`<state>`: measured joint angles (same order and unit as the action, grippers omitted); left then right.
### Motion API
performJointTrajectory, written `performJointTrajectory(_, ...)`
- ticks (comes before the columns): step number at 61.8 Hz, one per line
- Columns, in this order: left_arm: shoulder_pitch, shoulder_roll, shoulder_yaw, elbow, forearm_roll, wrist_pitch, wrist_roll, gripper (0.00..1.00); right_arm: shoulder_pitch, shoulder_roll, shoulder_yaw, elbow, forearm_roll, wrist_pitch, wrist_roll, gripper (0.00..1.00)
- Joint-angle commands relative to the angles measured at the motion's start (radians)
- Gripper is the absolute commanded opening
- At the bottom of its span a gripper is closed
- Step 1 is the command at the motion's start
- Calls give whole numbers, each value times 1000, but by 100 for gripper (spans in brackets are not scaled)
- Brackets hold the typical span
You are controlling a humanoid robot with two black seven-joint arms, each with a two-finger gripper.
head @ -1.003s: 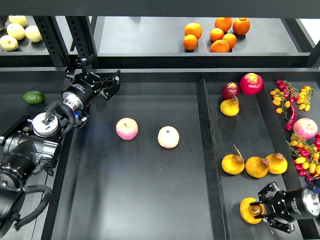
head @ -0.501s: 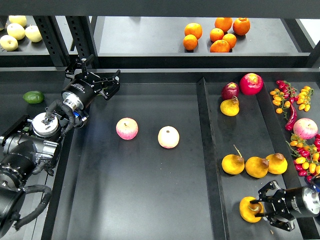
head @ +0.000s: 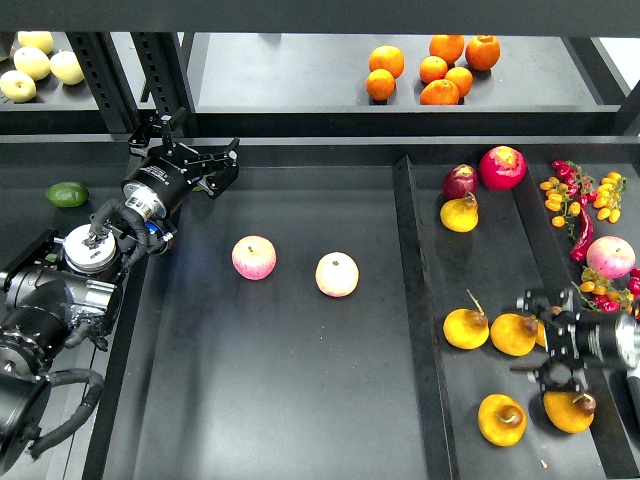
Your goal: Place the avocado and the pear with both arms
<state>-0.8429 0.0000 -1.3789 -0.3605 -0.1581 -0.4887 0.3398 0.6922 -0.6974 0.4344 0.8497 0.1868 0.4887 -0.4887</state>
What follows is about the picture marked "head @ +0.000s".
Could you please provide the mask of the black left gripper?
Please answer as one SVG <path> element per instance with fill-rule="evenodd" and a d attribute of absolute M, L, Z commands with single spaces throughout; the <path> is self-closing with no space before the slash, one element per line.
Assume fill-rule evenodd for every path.
<path fill-rule="evenodd" d="M 185 119 L 184 107 L 172 115 L 145 116 L 128 139 L 129 153 L 145 158 L 122 182 L 125 206 L 144 220 L 168 219 L 206 174 L 216 173 L 216 189 L 202 191 L 211 199 L 217 199 L 238 178 L 240 139 L 234 138 L 216 154 L 175 146 L 173 132 Z M 160 139 L 161 147 L 149 151 L 152 139 Z"/>

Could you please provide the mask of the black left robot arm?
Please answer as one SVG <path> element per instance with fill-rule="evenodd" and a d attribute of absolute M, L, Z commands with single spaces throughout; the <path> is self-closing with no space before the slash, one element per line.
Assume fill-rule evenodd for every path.
<path fill-rule="evenodd" d="M 238 177 L 238 142 L 202 153 L 174 139 L 179 110 L 154 115 L 129 138 L 138 165 L 119 198 L 106 201 L 66 235 L 47 230 L 1 273 L 1 467 L 40 457 L 92 416 L 103 376 L 87 368 L 56 371 L 56 356 L 84 341 L 106 350 L 134 265 L 166 252 L 171 216 L 200 190 L 219 197 Z"/>

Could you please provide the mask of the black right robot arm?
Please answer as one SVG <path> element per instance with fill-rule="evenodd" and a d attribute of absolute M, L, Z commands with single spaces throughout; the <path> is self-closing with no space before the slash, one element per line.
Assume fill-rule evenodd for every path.
<path fill-rule="evenodd" d="M 574 289 L 562 290 L 553 305 L 539 290 L 528 290 L 516 308 L 543 324 L 547 359 L 531 370 L 543 403 L 565 397 L 565 404 L 588 414 L 597 401 L 579 372 L 586 368 L 633 371 L 639 366 L 639 301 L 629 310 L 592 311 L 579 305 Z"/>

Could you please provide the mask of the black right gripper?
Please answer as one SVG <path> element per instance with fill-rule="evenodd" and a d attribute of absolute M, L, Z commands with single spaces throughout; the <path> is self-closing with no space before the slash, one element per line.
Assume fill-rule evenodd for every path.
<path fill-rule="evenodd" d="M 555 296 L 541 289 L 526 290 L 515 306 L 545 323 L 550 358 L 539 365 L 513 365 L 510 371 L 529 374 L 542 394 L 585 393 L 584 367 L 633 370 L 638 366 L 638 322 L 629 313 L 575 313 L 572 288 Z"/>

